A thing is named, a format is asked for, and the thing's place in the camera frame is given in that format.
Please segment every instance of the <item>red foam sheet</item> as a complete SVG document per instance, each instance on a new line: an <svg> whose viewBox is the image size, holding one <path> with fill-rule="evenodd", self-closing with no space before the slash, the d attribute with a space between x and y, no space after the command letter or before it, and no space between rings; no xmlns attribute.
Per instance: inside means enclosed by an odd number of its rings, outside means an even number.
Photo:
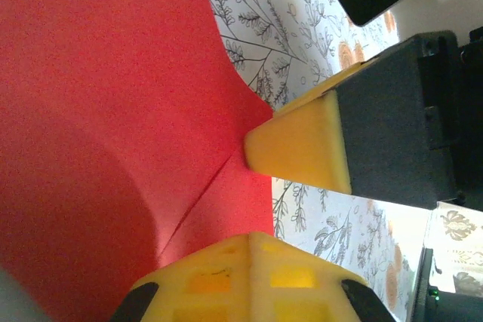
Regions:
<svg viewBox="0 0 483 322"><path fill-rule="evenodd" d="M272 231L239 153L271 110L208 0L1 3L0 263L54 319L107 319L180 244Z"/></svg>

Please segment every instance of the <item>square hole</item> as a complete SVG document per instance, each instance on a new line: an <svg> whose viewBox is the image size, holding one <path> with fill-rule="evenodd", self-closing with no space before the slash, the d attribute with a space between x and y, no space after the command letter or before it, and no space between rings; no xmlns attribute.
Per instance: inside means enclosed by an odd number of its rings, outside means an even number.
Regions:
<svg viewBox="0 0 483 322"><path fill-rule="evenodd" d="M225 307L177 309L173 322L228 322L228 311Z"/></svg>
<svg viewBox="0 0 483 322"><path fill-rule="evenodd" d="M335 322L328 305L323 302L283 300L275 303L277 322Z"/></svg>
<svg viewBox="0 0 483 322"><path fill-rule="evenodd" d="M318 281L311 268L283 265L272 271L270 286L274 288L316 288Z"/></svg>
<svg viewBox="0 0 483 322"><path fill-rule="evenodd" d="M231 288L230 268L203 271L193 275L186 284L186 293L225 293Z"/></svg>

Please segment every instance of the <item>yellow plastic piece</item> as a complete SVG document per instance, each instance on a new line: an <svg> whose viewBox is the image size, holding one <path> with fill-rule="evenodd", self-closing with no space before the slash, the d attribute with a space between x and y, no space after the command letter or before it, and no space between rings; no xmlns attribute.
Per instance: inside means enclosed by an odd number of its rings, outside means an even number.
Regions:
<svg viewBox="0 0 483 322"><path fill-rule="evenodd" d="M342 71L276 112L245 137L248 166L265 175L351 193L334 89L373 60Z"/></svg>
<svg viewBox="0 0 483 322"><path fill-rule="evenodd" d="M340 282L358 275L262 233L239 235L148 274L142 322L358 322Z"/></svg>

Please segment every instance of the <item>red surface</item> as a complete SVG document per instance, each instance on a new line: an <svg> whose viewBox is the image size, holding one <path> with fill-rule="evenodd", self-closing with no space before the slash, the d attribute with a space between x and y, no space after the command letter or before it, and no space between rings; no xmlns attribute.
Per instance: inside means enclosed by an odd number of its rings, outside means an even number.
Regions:
<svg viewBox="0 0 483 322"><path fill-rule="evenodd" d="M0 263L55 320L106 320L162 263L272 232L240 149L271 111L208 0L0 4Z"/></svg>

